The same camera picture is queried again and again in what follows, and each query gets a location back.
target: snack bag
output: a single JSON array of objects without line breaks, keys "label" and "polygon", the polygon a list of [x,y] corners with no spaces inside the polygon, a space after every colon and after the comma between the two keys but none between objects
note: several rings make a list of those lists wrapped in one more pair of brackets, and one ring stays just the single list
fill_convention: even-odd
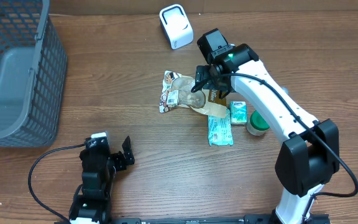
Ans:
[{"label": "snack bag", "polygon": [[224,118],[226,116],[226,99],[219,99],[217,90],[200,90],[191,92],[195,79],[177,72],[165,71],[162,80],[160,113],[166,113],[178,106],[191,108],[205,115]]}]

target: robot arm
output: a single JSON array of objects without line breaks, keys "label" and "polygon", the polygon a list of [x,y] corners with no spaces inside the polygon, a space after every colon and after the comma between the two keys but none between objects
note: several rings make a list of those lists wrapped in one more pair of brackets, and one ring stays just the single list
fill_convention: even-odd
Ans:
[{"label": "robot arm", "polygon": [[[309,128],[314,126],[317,119],[297,105],[273,80],[268,71],[264,67],[261,60],[249,61],[239,66],[238,73],[255,75],[268,84],[273,86],[279,94],[285,99],[285,101],[296,111]],[[234,91],[241,94],[247,99],[254,108],[262,115],[264,120],[269,124],[275,136],[277,137],[280,145],[290,138],[291,133],[301,134],[306,130],[299,123],[294,122],[294,117],[284,107],[283,103],[278,100],[265,85],[261,85],[258,81],[250,80],[244,77],[231,77],[231,85]],[[306,209],[308,200],[313,193],[320,191],[323,188],[322,184],[311,188],[308,193],[299,197],[293,195],[286,189],[283,190],[282,198],[278,206],[276,207],[275,214],[282,223],[301,223],[302,214]]]},{"label": "robot arm", "polygon": [[71,224],[107,224],[111,222],[111,189],[116,172],[135,163],[131,139],[128,136],[122,144],[124,153],[111,154],[107,132],[96,133],[85,141],[85,148],[80,154],[83,184],[74,195],[69,220]]},{"label": "robot arm", "polygon": [[[310,217],[310,197],[329,182],[339,170],[339,163],[310,136],[305,126],[339,155],[336,125],[329,119],[320,123],[297,105],[277,85],[248,45],[235,47],[228,44],[217,29],[204,34],[197,44],[209,65],[197,67],[196,85],[192,91],[201,88],[220,90],[221,98],[232,91],[238,92],[262,115],[282,145],[275,170],[284,190],[271,220],[284,224],[299,224],[307,220]],[[297,122],[295,114],[290,113],[278,95],[305,126]]]}]

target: white label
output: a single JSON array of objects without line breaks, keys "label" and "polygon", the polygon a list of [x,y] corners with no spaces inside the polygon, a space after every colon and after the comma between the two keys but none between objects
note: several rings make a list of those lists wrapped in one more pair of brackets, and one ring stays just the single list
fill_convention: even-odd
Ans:
[{"label": "white label", "polygon": [[168,98],[167,98],[167,105],[177,105],[178,104],[178,96],[179,96],[178,90],[170,92],[168,94]]},{"label": "white label", "polygon": [[214,142],[219,141],[219,139],[218,139],[218,134],[217,134],[217,133],[214,133],[213,138],[214,138],[214,139],[213,139]]}]

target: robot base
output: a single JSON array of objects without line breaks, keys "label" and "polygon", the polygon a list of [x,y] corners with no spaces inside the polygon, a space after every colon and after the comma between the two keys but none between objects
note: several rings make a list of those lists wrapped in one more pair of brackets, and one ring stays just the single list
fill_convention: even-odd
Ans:
[{"label": "robot base", "polygon": [[[307,224],[330,224],[328,215],[310,215]],[[245,215],[244,217],[227,218],[169,218],[155,220],[141,220],[140,218],[113,219],[111,224],[281,224],[275,216],[271,215]]]}]

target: teal packet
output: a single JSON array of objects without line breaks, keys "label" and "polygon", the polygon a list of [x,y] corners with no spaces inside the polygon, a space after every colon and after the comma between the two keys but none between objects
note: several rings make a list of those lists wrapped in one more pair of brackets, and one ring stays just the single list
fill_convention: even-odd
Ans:
[{"label": "teal packet", "polygon": [[217,146],[233,145],[229,109],[226,109],[225,118],[208,116],[208,141],[210,146],[213,144]]},{"label": "teal packet", "polygon": [[231,124],[247,123],[247,104],[244,101],[230,102]]}]

